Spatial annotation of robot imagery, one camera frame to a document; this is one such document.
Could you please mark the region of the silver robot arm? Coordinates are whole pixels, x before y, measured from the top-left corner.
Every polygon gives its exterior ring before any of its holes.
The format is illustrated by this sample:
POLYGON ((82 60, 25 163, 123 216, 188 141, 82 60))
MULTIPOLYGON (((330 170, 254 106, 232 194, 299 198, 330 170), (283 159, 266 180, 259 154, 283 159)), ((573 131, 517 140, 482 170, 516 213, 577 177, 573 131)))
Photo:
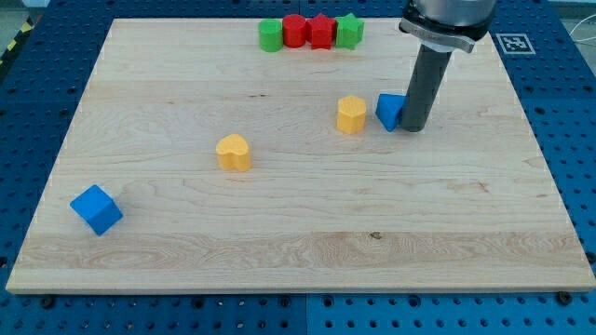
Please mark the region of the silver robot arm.
POLYGON ((452 53, 473 50, 488 32, 495 0, 410 0, 399 30, 420 40, 400 126, 419 132, 426 126, 452 53))

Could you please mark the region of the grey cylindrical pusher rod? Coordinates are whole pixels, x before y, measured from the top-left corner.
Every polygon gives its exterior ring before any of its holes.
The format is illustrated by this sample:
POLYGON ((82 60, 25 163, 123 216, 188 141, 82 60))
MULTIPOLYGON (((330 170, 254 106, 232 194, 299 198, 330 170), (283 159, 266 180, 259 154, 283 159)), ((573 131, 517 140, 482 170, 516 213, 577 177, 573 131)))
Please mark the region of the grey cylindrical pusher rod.
POLYGON ((400 116, 404 130, 420 132, 425 128, 451 56, 451 52, 420 46, 400 116))

